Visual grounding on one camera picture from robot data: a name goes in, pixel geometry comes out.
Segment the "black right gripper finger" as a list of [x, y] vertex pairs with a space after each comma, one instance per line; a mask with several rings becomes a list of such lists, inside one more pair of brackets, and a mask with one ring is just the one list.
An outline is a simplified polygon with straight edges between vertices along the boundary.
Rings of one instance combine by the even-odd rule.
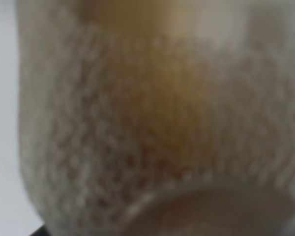
[[29, 236], [52, 236], [51, 233], [48, 231], [45, 225], [38, 228], [36, 231], [34, 231]]

